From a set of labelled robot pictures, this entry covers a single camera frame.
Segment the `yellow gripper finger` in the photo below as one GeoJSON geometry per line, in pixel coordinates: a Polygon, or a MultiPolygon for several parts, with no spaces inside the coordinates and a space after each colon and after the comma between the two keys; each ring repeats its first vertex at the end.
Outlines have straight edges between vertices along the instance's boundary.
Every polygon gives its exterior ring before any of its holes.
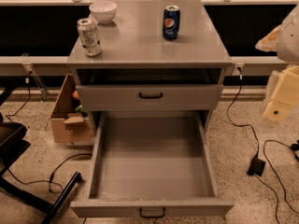
{"type": "Polygon", "coordinates": [[[273,71],[266,87],[263,118],[270,122],[285,119],[299,105],[299,66],[273,71]]]}
{"type": "Polygon", "coordinates": [[[257,42],[255,48],[264,52],[276,51],[280,28],[280,25],[274,28],[268,35],[257,42]]]}

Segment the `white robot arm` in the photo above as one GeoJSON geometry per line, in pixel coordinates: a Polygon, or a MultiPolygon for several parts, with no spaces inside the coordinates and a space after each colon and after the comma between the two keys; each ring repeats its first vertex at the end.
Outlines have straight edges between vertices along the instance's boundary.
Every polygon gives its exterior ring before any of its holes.
{"type": "Polygon", "coordinates": [[[255,48],[275,51],[288,65],[281,73],[273,73],[267,85],[263,120],[277,123],[299,105],[299,4],[255,48]]]}

